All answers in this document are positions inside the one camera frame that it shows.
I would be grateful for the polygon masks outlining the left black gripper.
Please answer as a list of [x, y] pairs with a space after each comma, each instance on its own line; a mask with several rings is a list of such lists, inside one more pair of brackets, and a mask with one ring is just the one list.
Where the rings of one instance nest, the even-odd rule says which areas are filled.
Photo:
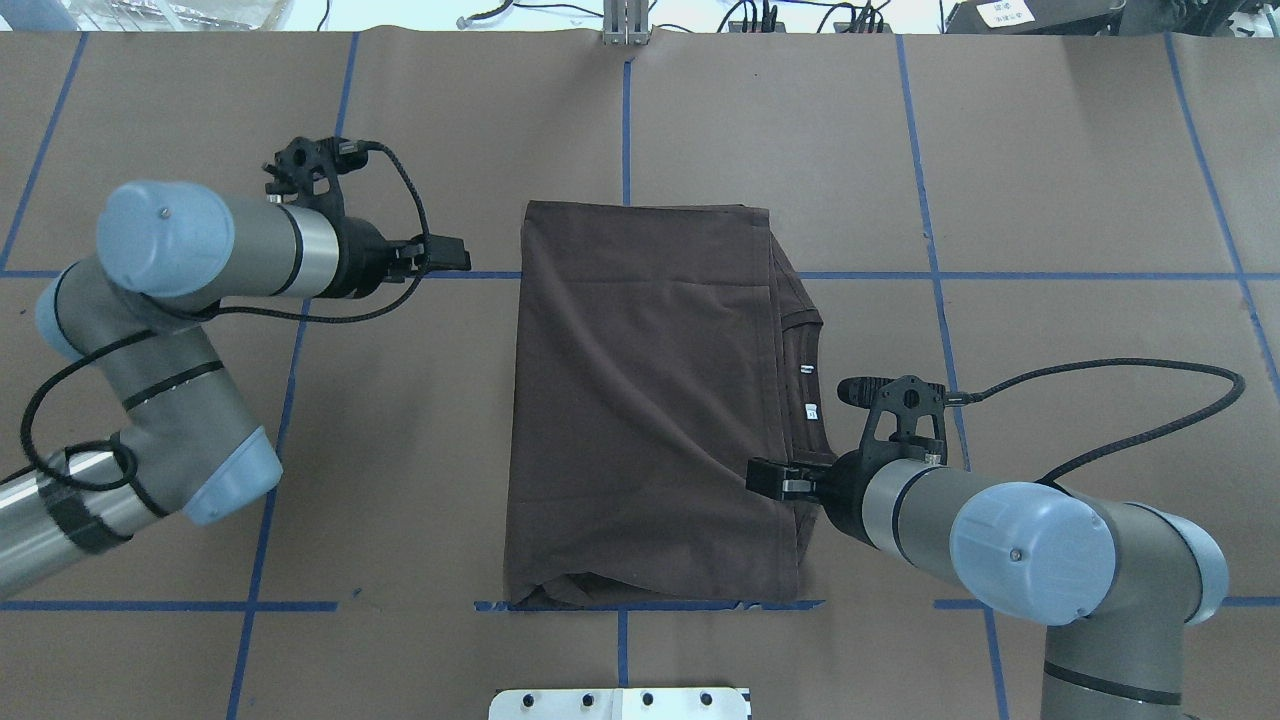
[[407, 243], [392, 242], [371, 222], [344, 218], [337, 238], [337, 299], [367, 297], [384, 283], [404, 282], [408, 274], [472, 270], [470, 251], [457, 237], [416, 236]]

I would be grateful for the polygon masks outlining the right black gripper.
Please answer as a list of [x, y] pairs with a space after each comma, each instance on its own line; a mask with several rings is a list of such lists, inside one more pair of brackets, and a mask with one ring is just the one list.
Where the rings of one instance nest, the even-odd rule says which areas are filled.
[[746, 489], [773, 501], [820, 501], [836, 530], [873, 546], [863, 507], [877, 471], [861, 450], [840, 456], [832, 465], [751, 457], [746, 469]]

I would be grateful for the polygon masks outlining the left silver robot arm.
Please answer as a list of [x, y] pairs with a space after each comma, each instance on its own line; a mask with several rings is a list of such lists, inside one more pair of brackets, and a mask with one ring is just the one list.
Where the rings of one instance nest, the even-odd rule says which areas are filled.
[[[95, 252], [40, 295], [40, 334], [68, 361], [27, 404], [27, 468], [3, 482], [3, 597], [128, 543], [173, 514], [207, 525], [274, 489], [268, 430], [204, 324], [234, 297], [361, 299], [387, 282], [471, 268], [461, 240], [421, 231], [390, 242], [348, 217], [337, 191], [291, 201], [228, 199], [188, 182], [115, 190]], [[127, 424], [44, 454], [42, 401], [93, 366]]]

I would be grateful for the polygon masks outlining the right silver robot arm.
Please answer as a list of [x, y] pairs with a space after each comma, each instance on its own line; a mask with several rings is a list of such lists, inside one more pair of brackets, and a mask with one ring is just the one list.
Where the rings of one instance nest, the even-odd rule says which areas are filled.
[[1046, 629], [1042, 719], [1183, 719], [1184, 635], [1229, 589], [1225, 553], [1196, 523], [893, 459], [748, 464], [750, 491], [819, 503], [842, 533]]

